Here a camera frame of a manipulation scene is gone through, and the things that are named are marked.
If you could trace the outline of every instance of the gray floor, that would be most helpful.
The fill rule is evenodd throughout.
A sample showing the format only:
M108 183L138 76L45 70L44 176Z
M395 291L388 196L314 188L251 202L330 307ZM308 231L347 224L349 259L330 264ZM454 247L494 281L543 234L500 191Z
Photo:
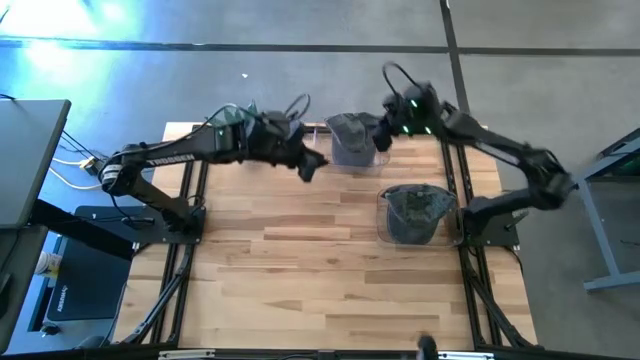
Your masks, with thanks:
M16 0L0 35L227 44L446 46L437 0ZM46 18L34 8L43 7ZM633 0L450 0L460 46L638 48ZM444 54L65 50L35 42L0 48L0 92L69 98L67 131L112 152L157 141L167 121L197 121L226 102L284 108L312 96L308 121L338 112L381 113L379 67L395 60L456 102ZM463 56L469 103L492 130L553 150L572 171L638 127L640 57ZM402 78L395 76L401 85ZM92 179L63 169L78 183ZM505 189L523 185L500 167ZM73 209L108 201L48 178L42 197ZM519 226L521 256L540 344L556 350L640 357L640 286L588 295L606 274L584 209L532 211ZM640 248L619 252L633 267Z

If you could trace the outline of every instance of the wooden tabletop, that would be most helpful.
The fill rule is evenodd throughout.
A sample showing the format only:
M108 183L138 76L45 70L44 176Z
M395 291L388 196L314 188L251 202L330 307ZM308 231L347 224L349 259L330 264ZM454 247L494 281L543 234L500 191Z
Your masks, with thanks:
M192 125L168 123L164 139ZM475 194L499 194L494 160L474 150L467 158ZM153 183L177 196L183 168L158 168ZM446 188L432 137L394 140L389 163L368 174L330 165L311 183L285 167L211 166L180 347L415 350L419 334L428 332L441 350L470 349L457 250L398 248L378 239L378 193L407 183ZM443 236L444 229L436 234ZM114 340L151 309L166 252L152 245L133 260ZM486 253L496 301L535 343L518 263L502 248ZM486 312L479 313L488 338Z

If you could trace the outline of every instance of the desk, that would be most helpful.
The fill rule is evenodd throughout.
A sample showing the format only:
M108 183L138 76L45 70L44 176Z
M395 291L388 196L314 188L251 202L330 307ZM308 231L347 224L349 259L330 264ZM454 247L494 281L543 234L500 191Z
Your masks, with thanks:
M192 125L168 123L164 140ZM494 160L467 154L475 193L498 194ZM158 168L153 183L177 196L182 173L183 165ZM431 137L396 141L378 176L327 167L304 184L282 167L212 166L180 347L415 350L418 333L429 332L440 349L471 349L456 249L401 250L376 241L378 192L425 182L446 187ZM152 245L134 258L114 340L151 309L166 252ZM535 343L518 263L502 248L486 254L497 303Z

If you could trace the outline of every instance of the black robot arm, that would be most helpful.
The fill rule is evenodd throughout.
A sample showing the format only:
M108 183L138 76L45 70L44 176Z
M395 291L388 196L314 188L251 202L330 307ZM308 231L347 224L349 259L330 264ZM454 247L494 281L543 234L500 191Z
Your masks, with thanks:
M315 170L328 162L304 145L303 136L304 125L282 112L229 125L207 121L177 140L125 146L106 162L100 182L112 196L129 195L159 211L170 230L180 231L193 221L187 199L172 198L147 182L143 169L196 160L211 164L251 160L297 168L300 178L309 182Z
M499 214L528 207L551 210L562 206L573 183L551 151L521 144L483 128L471 115L447 102L440 103L431 84L410 80L413 85L402 95L394 93L384 101L387 111L373 135L379 151L391 146L392 136L432 134L440 141L471 146L513 165L527 178L525 189L491 199L473 198L463 209L466 231L481 233L489 219Z

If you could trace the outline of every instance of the white cable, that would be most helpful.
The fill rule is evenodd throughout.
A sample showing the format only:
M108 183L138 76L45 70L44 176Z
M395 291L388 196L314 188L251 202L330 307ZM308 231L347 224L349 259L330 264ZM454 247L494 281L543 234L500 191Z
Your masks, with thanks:
M53 158L53 161L59 162L60 164L65 164L65 165L82 165L82 161L66 161L66 160L60 160L56 158Z
M76 190L93 190L93 189L97 189L99 187L102 187L102 185L93 185L93 186L73 185L72 183L68 182L67 179L63 178L62 175L58 174L58 172L53 170L52 168L49 168L49 171L51 171L53 173L53 175L57 176L58 179L62 180L63 183L69 185L70 187L72 187L72 188L74 188Z

